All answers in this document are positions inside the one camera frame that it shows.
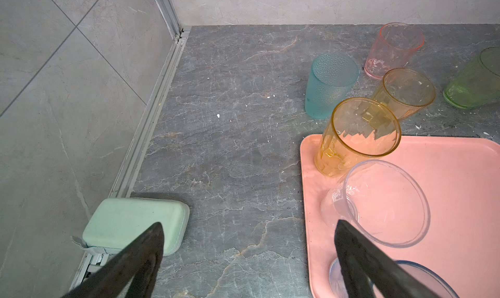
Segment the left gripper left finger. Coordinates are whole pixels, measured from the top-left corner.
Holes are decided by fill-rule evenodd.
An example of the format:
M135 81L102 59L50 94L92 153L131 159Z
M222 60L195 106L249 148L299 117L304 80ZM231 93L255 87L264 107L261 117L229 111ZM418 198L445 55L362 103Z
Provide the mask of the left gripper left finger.
M155 222L87 281L65 297L150 297L164 254L164 231Z

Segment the pink plastic tray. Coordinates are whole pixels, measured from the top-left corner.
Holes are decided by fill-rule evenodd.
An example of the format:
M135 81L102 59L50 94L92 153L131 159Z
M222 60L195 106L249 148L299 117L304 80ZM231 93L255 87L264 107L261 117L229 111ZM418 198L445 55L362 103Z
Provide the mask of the pink plastic tray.
M314 297L332 297L329 268L337 257L335 208L320 204L338 181L321 174L314 157L321 135L300 146L309 283ZM383 251L424 265L460 297L499 296L499 145L488 139L404 136L387 161L408 172L430 205L430 228L417 245Z

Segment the pink glass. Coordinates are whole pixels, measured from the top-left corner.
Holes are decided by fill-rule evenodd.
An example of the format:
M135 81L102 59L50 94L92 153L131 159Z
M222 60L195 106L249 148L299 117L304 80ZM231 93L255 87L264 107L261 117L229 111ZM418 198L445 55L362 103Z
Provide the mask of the pink glass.
M417 25L385 24L372 44L364 71L373 79L380 80L389 70L404 67L423 45L424 34Z

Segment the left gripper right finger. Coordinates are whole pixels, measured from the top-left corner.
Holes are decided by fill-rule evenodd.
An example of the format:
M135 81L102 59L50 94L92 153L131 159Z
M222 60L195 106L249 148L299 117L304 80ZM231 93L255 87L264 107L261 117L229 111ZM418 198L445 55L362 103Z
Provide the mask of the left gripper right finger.
M374 297L372 286L384 297L437 297L348 221L337 222L335 248L349 297Z

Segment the teal frosted cup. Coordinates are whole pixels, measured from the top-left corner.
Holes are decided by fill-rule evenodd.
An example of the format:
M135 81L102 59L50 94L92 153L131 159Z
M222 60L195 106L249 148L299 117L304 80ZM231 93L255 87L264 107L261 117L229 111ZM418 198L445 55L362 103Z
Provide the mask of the teal frosted cup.
M359 78L354 60L343 53L325 53L312 62L305 93L305 111L323 120L347 96Z

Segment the blue tall glass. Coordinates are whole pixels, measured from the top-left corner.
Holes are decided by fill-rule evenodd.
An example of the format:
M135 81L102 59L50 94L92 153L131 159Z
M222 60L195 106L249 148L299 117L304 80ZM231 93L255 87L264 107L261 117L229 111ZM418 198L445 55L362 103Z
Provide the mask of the blue tall glass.
M426 268L424 265L407 260L396 260L395 262L400 268L432 290L439 297L458 297L458 294L448 285L446 281L444 281L432 270ZM342 278L341 266L338 259L336 259L330 266L329 284L332 292L337 297L348 297L348 292Z

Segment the clear glass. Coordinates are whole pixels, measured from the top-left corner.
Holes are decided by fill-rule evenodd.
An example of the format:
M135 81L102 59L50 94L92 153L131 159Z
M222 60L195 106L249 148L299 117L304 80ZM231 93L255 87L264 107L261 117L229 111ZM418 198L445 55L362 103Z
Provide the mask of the clear glass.
M372 241L392 248L418 244L430 228L430 206L415 179L399 166L368 160L353 166L320 204L331 228L348 221Z

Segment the tall amber glass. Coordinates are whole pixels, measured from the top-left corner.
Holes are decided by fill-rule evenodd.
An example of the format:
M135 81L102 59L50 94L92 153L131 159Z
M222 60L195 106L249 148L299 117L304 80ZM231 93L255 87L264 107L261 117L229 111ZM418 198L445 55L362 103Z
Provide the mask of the tall amber glass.
M385 105L364 97L349 98L334 108L315 166L325 176L341 176L362 161L394 152L401 136L397 117Z

